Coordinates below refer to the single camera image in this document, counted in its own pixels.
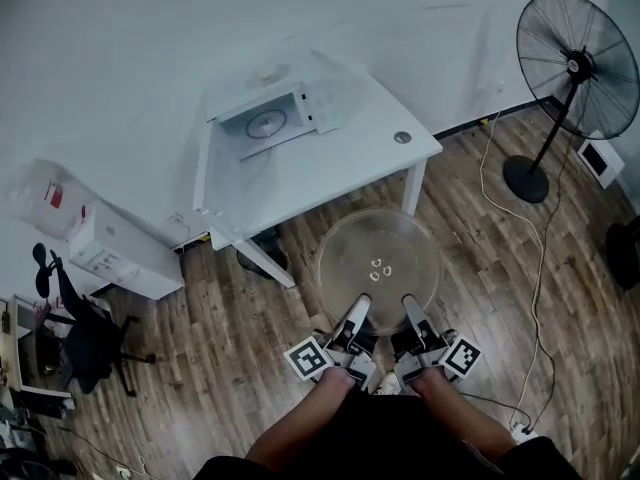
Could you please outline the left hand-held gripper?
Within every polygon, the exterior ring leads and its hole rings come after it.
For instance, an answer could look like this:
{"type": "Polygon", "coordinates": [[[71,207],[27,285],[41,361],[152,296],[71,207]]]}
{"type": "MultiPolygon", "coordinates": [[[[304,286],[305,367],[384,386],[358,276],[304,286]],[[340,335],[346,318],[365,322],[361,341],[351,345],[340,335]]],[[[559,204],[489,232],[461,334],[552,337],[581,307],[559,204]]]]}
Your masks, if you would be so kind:
{"type": "Polygon", "coordinates": [[[373,352],[377,337],[358,332],[367,318],[370,305],[371,298],[361,294],[348,310],[342,331],[332,334],[315,332],[284,353],[299,379],[317,383],[324,370],[340,367],[355,380],[360,391],[368,390],[376,370],[373,352]]]}

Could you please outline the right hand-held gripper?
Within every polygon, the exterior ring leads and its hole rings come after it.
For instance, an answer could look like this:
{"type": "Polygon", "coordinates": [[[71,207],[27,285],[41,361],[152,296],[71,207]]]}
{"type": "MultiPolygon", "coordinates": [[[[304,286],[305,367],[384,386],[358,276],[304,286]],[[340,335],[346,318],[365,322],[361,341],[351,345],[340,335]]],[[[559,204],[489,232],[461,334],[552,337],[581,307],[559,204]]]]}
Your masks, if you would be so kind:
{"type": "Polygon", "coordinates": [[[399,382],[409,384],[427,368],[436,367],[443,369],[450,382],[466,378],[482,356],[479,346],[453,329],[444,333],[431,330],[427,315],[413,295],[405,295],[402,304],[414,330],[391,337],[399,382]]]}

